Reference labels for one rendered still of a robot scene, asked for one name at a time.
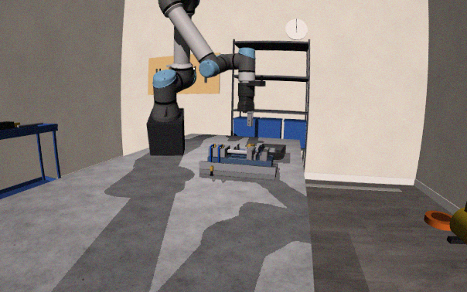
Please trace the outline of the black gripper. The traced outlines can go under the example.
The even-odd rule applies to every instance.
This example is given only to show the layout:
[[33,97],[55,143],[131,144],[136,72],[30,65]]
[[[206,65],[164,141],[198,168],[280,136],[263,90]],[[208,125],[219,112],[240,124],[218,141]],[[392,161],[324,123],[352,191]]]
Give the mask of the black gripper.
[[253,115],[254,115],[254,97],[255,87],[265,87],[266,81],[263,81],[263,75],[261,80],[255,80],[255,73],[241,72],[238,73],[238,105],[237,111],[243,111],[247,113],[247,126],[253,126]]

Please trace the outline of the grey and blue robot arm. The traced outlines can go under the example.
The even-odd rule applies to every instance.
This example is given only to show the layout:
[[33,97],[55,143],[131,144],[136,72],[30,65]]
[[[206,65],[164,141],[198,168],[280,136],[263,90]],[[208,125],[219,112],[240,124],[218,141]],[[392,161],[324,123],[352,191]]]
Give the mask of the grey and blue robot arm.
[[[190,50],[199,62],[199,72],[210,78],[228,70],[255,73],[255,50],[240,48],[238,53],[215,55],[197,27],[192,16],[200,0],[159,0],[163,15],[174,25],[174,63],[170,70],[153,76],[154,105],[152,119],[175,121],[180,117],[176,93],[196,82],[196,71],[190,62]],[[184,8],[183,8],[184,6]]]

